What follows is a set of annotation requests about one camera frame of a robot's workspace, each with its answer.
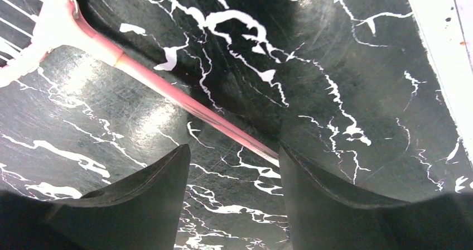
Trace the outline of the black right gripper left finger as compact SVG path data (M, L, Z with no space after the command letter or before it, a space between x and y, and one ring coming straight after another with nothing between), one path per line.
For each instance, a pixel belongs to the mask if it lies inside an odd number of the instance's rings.
M2 249L172 249L191 152L73 199L43 201L1 190Z

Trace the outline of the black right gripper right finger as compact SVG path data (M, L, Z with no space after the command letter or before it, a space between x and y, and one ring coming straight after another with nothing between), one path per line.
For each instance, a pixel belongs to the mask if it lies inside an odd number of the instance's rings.
M294 249L471 249L472 195L410 202L351 184L279 150Z

